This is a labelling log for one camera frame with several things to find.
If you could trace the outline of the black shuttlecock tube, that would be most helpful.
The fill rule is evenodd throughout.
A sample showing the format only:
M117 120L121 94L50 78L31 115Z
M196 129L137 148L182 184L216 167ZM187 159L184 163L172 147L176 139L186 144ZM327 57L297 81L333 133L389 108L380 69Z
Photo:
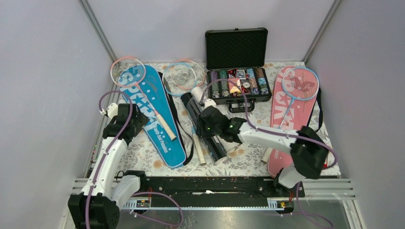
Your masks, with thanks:
M205 137L202 135L202 128L199 124L199 117L201 116L200 105L193 98L191 93L185 93L180 97L183 105L189 113L191 124L194 129L194 133L199 141L204 142L208 149L208 152L215 164L221 162L222 159L226 159L226 151L217 137Z

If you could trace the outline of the white cardboard tube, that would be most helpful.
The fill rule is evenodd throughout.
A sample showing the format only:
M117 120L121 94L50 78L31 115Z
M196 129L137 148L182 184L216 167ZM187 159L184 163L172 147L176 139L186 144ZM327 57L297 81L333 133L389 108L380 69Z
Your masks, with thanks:
M200 107L201 107L202 109L204 109L204 103L203 103L203 101L204 101L205 99L209 99L209 98L206 98L205 95L203 95L202 89L201 89L200 87L195 87L195 88L191 89L191 94L192 94L193 98L198 102L198 104L200 105ZM225 150L225 152L226 152L227 154L229 154L229 153L231 153L231 152L234 152L234 151L239 147L239 144L238 144L238 143L230 143L230 142L227 142L227 141L225 141L224 139L222 139L222 138L220 138L220 137L218 137L218 136L215 136L215 137L214 137L214 140L215 140L217 143L220 143L220 144L222 145L222 147L224 148L224 150Z

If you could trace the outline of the blue racket cover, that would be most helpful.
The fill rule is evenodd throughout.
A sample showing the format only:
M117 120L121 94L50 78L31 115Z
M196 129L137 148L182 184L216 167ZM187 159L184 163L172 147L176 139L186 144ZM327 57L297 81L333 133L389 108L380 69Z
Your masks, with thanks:
M123 88L120 91L126 93L132 103L136 104L140 111L149 118L149 122L143 127L143 130L152 142L158 154L169 168L178 168L183 166L186 161L187 153L182 143L182 138L178 125L175 123L174 115L169 107L168 99L165 95L165 89L161 81L159 72L152 66L145 65L146 76L140 83L143 92L149 98L155 109L161 114L169 127L172 129L177 139L171 141L166 131L161 127L155 117L152 109L140 93L138 88Z

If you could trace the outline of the blue badminton racket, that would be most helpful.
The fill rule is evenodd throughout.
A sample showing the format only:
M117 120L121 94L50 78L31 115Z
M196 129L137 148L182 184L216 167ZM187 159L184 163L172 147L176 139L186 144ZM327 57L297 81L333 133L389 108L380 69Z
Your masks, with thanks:
M175 62L169 64L168 67L162 73L162 82L163 87L165 89L165 95L168 99L169 107L171 110L176 110L176 106L174 103L175 97L180 97L185 93L188 93L197 85L197 75L193 68L186 62ZM206 165L206 161L204 159L203 150L200 144L200 140L195 132L194 124L192 119L190 118L190 126L191 126L191 133L187 133L178 118L177 112L174 115L175 123L180 126L182 131L192 139L192 146L190 155L184 161L184 165L187 165L193 156L193 153L196 152L198 156L199 163L201 166Z

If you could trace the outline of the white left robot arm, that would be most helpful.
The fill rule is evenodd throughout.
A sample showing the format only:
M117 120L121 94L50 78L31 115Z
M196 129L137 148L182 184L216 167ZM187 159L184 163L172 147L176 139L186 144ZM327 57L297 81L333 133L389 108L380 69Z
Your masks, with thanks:
M147 181L136 175L124 175L112 187L118 164L129 144L149 121L136 104L112 103L107 116L110 122L103 130L99 157L85 186L71 194L68 208L77 229L115 229L120 210L132 194L143 196Z

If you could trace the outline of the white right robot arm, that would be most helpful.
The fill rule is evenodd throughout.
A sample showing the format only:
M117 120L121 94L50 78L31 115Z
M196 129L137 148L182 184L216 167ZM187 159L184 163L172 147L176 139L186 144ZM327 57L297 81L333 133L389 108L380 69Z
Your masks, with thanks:
M255 126L245 118L228 118L213 106L205 108L197 120L203 137L218 136L229 143L255 144L289 154L292 164L278 171L274 183L275 193L282 197L302 180L319 179L330 152L319 136L305 126L300 130Z

